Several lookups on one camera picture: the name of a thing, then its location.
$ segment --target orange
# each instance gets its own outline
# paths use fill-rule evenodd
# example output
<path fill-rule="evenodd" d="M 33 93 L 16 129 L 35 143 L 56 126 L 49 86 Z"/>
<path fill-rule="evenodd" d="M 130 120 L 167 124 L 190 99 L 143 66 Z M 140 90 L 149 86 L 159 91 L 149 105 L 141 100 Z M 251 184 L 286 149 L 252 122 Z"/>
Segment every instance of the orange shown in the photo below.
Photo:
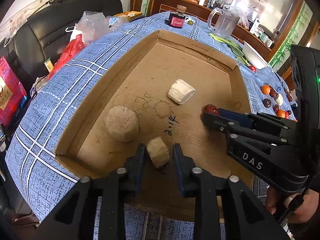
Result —
<path fill-rule="evenodd" d="M 279 110 L 277 111 L 277 116 L 282 117 L 282 118 L 285 118 L 285 112 L 284 112 L 282 109 L 279 109 Z"/>
<path fill-rule="evenodd" d="M 261 91 L 262 93 L 264 93 L 265 95 L 269 94 L 270 93 L 270 87 L 268 85 L 263 85 L 261 87 Z"/>

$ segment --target leather chair backrest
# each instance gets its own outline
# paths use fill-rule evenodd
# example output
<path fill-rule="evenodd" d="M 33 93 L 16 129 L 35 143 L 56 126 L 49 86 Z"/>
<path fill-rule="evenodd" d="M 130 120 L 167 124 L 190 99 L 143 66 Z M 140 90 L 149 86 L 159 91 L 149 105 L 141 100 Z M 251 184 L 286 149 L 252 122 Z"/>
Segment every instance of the leather chair backrest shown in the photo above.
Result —
<path fill-rule="evenodd" d="M 0 57 L 5 56 L 27 92 L 37 77 L 48 74 L 43 62 L 49 57 L 57 62 L 70 40 L 65 29 L 78 23 L 84 11 L 113 16 L 123 9 L 120 0 L 63 0 L 30 17 L 6 48 L 0 43 Z"/>

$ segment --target pitcher handle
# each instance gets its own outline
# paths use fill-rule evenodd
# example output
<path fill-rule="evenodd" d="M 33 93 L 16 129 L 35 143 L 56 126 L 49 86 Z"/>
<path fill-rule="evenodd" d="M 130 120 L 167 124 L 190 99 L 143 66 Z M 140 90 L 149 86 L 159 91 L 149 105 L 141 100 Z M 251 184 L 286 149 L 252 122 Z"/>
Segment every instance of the pitcher handle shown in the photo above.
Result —
<path fill-rule="evenodd" d="M 211 21 L 212 21 L 213 16 L 217 13 L 217 11 L 218 11 L 217 9 L 213 9 L 211 11 L 210 15 L 209 15 L 209 18 L 208 18 L 208 28 L 209 28 L 209 30 L 213 30 L 213 27 L 211 25 Z"/>

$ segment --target white root vegetable piece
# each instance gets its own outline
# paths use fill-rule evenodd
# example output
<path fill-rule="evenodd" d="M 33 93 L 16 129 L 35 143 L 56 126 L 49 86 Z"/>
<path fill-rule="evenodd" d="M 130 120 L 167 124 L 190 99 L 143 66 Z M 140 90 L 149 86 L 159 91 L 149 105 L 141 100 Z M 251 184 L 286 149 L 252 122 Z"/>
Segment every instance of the white root vegetable piece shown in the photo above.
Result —
<path fill-rule="evenodd" d="M 115 106 L 109 110 L 106 126 L 110 135 L 120 142 L 130 142 L 139 133 L 137 114 L 125 106 Z"/>
<path fill-rule="evenodd" d="M 277 95 L 276 95 L 276 98 L 275 98 L 275 101 L 277 102 L 277 104 L 278 104 L 279 106 L 281 106 L 281 105 L 283 104 L 283 97 L 282 97 L 282 95 L 281 95 L 281 94 L 277 94 Z"/>
<path fill-rule="evenodd" d="M 195 92 L 196 90 L 187 82 L 182 79 L 178 79 L 171 86 L 168 96 L 179 105 L 182 105 L 187 102 Z"/>
<path fill-rule="evenodd" d="M 156 137 L 150 140 L 147 144 L 147 151 L 150 159 L 156 168 L 169 162 L 169 150 L 162 141 L 161 137 Z"/>

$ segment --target human hand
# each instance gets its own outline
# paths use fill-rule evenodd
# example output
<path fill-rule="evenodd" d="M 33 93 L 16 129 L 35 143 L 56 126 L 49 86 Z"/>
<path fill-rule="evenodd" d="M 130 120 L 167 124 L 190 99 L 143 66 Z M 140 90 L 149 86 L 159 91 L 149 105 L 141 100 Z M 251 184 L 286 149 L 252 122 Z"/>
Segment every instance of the human hand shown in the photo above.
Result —
<path fill-rule="evenodd" d="M 284 201 L 284 206 L 288 208 L 289 203 L 293 198 L 298 195 L 299 193 L 295 193 L 288 197 Z M 280 194 L 272 187 L 269 187 L 267 190 L 267 199 L 265 203 L 265 207 L 268 211 L 273 215 L 276 212 L 276 203 L 280 198 Z M 291 212 L 288 215 L 288 222 L 289 223 L 305 223 L 308 222 L 318 207 L 319 203 L 319 193 L 309 189 L 307 194 L 303 197 L 304 202 L 303 204 L 297 208 L 296 211 Z"/>

